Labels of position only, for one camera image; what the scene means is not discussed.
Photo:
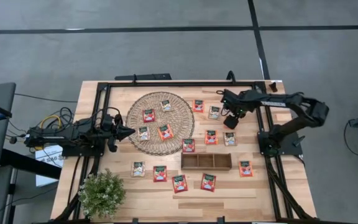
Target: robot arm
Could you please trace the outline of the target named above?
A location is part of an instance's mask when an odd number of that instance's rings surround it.
[[[113,118],[107,114],[97,128],[92,125],[92,117],[81,119],[67,127],[30,128],[25,137],[27,147],[44,147],[58,144],[63,148],[62,156],[100,156],[104,153],[105,140],[111,152],[117,151],[116,140],[135,133],[135,130],[122,125],[121,115]]]
[[[225,89],[217,91],[223,95],[221,102],[223,110],[231,113],[224,124],[234,129],[239,118],[243,118],[248,111],[253,112],[260,106],[290,108],[298,117],[283,124],[274,124],[268,133],[262,133],[267,147],[278,149],[285,136],[305,127],[320,127],[324,124],[329,108],[316,99],[306,98],[302,93],[291,95],[264,94],[256,90],[242,91],[238,95]]]

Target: wooden box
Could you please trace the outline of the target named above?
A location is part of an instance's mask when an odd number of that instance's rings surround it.
[[[231,155],[218,153],[181,154],[183,170],[230,170]]]

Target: green plant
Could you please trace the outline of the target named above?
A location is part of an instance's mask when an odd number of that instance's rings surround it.
[[[109,169],[89,175],[78,192],[84,215],[98,215],[99,218],[113,218],[124,203],[125,194],[123,180]]]

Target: concrete floor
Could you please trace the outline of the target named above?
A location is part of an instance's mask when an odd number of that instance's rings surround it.
[[[260,26],[358,25],[358,1],[255,1]],[[245,0],[0,0],[0,29],[250,26]],[[358,223],[358,157],[343,141],[358,117],[358,30],[261,32],[271,79],[330,107],[326,124],[304,129],[306,171],[318,216]],[[18,93],[76,100],[83,80],[134,73],[174,79],[261,79],[252,31],[0,35],[0,83]],[[15,97],[13,123],[27,129],[62,106]],[[358,152],[358,129],[349,129]],[[28,154],[20,144],[6,147]],[[15,223],[44,222],[53,193],[17,207]]]

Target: round wicker mat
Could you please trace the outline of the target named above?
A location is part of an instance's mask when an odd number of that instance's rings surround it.
[[[172,110],[164,112],[161,102],[169,100]],[[144,123],[143,110],[154,109],[155,121]],[[161,140],[158,128],[169,124],[173,138]],[[194,116],[189,104],[181,97],[168,92],[149,93],[139,98],[129,109],[127,127],[136,130],[129,140],[138,150],[155,155],[169,155],[182,148],[182,139],[191,138],[194,130]],[[139,140],[139,128],[149,127],[150,140]]]

